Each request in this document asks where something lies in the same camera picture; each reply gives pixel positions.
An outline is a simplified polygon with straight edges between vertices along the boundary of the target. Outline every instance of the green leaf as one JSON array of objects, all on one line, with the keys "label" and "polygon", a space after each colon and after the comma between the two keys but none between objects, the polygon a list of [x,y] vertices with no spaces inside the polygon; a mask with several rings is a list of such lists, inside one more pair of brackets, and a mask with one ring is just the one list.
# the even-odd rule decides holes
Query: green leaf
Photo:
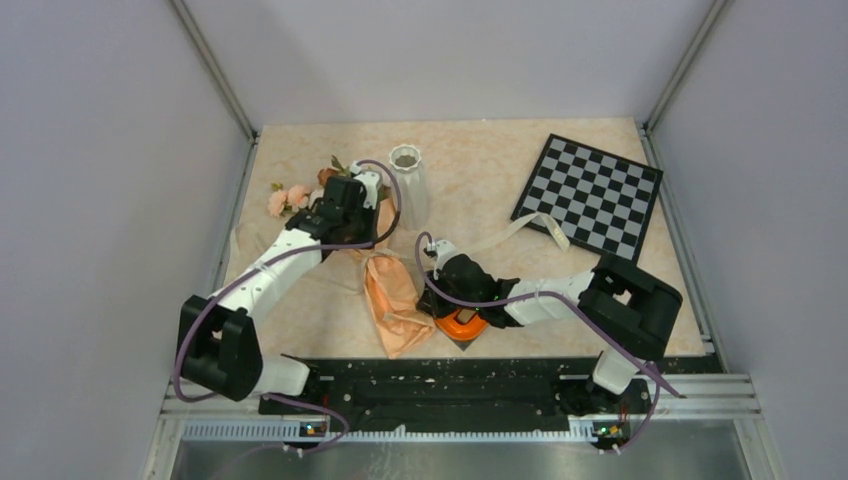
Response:
[{"label": "green leaf", "polygon": [[333,168],[335,168],[336,170],[339,170],[339,171],[343,172],[343,171],[344,171],[344,169],[345,169],[345,168],[342,166],[342,162],[340,162],[340,161],[339,161],[339,159],[338,159],[338,158],[336,158],[336,156],[335,156],[335,155],[331,155],[330,163],[333,165]]}]

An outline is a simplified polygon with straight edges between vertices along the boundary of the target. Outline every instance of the checkered board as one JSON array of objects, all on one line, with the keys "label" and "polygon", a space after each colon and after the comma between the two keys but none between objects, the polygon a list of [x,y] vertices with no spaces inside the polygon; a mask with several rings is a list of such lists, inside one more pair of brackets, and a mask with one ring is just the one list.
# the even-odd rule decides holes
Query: checkered board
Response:
[{"label": "checkered board", "polygon": [[[662,173],[551,134],[511,218],[547,213],[573,244],[635,262]],[[527,226],[547,233],[539,219]]]}]

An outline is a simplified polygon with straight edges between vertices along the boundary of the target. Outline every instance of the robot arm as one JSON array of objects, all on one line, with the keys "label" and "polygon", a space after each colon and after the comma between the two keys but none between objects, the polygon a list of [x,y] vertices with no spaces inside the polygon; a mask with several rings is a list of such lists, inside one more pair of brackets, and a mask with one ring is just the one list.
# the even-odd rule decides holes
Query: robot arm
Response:
[{"label": "robot arm", "polygon": [[[191,339],[183,378],[235,401],[264,392],[300,395],[309,367],[285,356],[262,356],[256,328],[294,282],[333,250],[376,240],[381,176],[356,167],[351,171],[353,178],[328,179],[311,211],[286,222],[271,247],[233,281],[237,288],[220,299]],[[178,345],[210,298],[220,293],[192,296],[183,304]]]},{"label": "robot arm", "polygon": [[[528,281],[496,280],[446,240],[432,243],[425,253],[436,264],[428,272],[430,279],[457,299],[476,303],[536,294],[503,306],[478,309],[478,315],[494,327],[574,318],[575,314],[558,299],[537,294],[553,291],[571,300],[604,333],[642,360],[662,359],[682,303],[673,287],[613,255],[601,257],[595,268],[571,277]],[[626,304],[616,298],[625,292],[630,294]],[[418,308],[441,318],[460,307],[425,288]],[[607,349],[595,364],[589,386],[620,395],[638,370],[619,352]]]}]

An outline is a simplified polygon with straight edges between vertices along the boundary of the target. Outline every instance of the white wall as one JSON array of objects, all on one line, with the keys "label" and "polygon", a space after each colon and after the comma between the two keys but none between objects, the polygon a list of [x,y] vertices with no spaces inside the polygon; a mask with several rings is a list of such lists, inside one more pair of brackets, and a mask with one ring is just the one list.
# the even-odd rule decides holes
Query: white wall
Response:
[{"label": "white wall", "polygon": [[4,1],[0,72],[0,477],[136,478],[246,143],[164,1]]},{"label": "white wall", "polygon": [[711,0],[190,0],[248,116],[647,117]]},{"label": "white wall", "polygon": [[789,478],[845,478],[848,3],[735,2],[658,132]]}]

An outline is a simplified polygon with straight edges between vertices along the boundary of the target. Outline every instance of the table surface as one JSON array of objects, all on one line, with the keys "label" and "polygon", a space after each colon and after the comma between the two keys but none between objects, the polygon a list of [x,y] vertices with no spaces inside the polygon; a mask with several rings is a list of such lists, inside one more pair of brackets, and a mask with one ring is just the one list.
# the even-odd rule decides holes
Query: table surface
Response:
[{"label": "table surface", "polygon": [[[632,118],[266,126],[239,220],[241,250],[231,255],[227,280],[241,273],[283,228],[285,218],[273,218],[266,210],[271,183],[317,185],[316,174],[329,166],[331,155],[343,164],[363,158],[387,163],[393,147],[416,145],[427,169],[431,202],[425,229],[462,248],[510,223],[551,133],[646,163]],[[399,228],[390,248],[412,255],[417,233]],[[562,253],[550,237],[526,228],[474,256],[495,277],[522,279],[567,277],[591,269],[598,258],[576,246]],[[660,202],[654,207],[638,265],[683,294],[666,355],[704,355]],[[340,252],[331,255],[297,282],[259,327],[263,352],[385,358],[365,297],[354,293],[361,284],[357,260]],[[604,342],[575,318],[525,328],[488,328],[464,352],[437,331],[403,357],[580,357],[596,356],[603,348]]]}]

